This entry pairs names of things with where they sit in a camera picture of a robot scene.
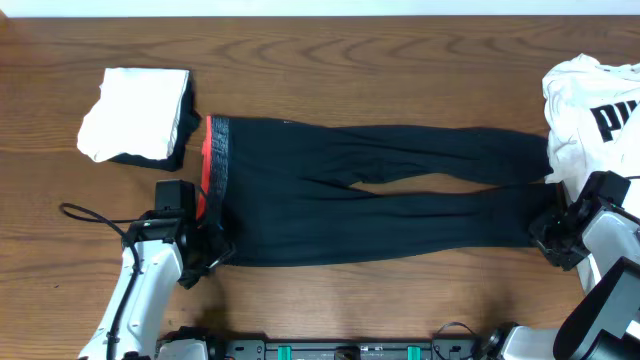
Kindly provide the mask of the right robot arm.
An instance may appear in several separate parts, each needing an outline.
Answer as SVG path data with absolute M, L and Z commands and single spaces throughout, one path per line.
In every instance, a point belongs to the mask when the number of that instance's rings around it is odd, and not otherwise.
M 592 173 L 576 201 L 529 228 L 554 266 L 578 268 L 586 296 L 557 329 L 511 323 L 497 329 L 486 359 L 636 359 L 639 356 L 639 218 L 628 212 L 632 178 Z

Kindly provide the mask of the folded black garment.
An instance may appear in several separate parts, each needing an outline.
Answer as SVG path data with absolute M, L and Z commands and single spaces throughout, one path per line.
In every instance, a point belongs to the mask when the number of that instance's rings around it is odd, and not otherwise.
M 121 154 L 110 159 L 110 162 L 142 168 L 175 172 L 183 167 L 186 145 L 191 135 L 198 129 L 201 116 L 195 111 L 195 95 L 192 77 L 189 77 L 181 99 L 177 139 L 172 154 L 163 160 L 147 159 L 140 155 Z

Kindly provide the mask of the black pants red waistband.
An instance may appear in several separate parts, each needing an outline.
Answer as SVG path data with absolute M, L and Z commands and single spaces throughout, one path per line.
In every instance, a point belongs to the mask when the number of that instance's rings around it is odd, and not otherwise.
M 502 129 L 211 116 L 202 185 L 237 266 L 526 247 L 557 199 L 546 148 Z

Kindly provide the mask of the folded white cloth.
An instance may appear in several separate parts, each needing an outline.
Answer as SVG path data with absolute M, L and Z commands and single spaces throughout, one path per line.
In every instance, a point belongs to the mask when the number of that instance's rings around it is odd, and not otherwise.
M 100 97 L 83 118 L 77 148 L 96 163 L 118 155 L 166 160 L 177 147 L 184 69 L 107 68 Z

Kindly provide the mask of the white printed t-shirt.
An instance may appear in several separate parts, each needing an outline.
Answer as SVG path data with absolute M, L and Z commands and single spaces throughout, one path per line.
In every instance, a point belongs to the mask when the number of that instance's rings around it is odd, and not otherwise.
M 639 67 L 610 66 L 581 54 L 542 79 L 550 127 L 548 184 L 560 184 L 560 206 L 576 201 L 595 171 L 632 178 L 628 212 L 639 215 Z

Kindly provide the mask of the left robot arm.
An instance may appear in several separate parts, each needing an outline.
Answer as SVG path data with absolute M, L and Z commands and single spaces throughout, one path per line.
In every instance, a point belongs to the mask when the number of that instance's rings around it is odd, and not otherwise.
M 235 246 L 222 235 L 220 197 L 183 180 L 156 183 L 155 207 L 119 221 L 84 211 L 88 222 L 116 231 L 122 266 L 105 313 L 80 359 L 161 359 L 180 354 L 206 359 L 207 336 L 193 330 L 176 345 L 158 345 L 161 323 L 176 286 L 192 288 L 231 258 Z

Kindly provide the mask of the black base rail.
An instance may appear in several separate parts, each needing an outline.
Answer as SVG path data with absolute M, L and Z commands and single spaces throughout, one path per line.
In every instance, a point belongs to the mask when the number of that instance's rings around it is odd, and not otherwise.
M 408 342 L 284 342 L 263 340 L 176 340 L 159 347 L 161 360 L 465 360 L 477 359 L 473 338 Z

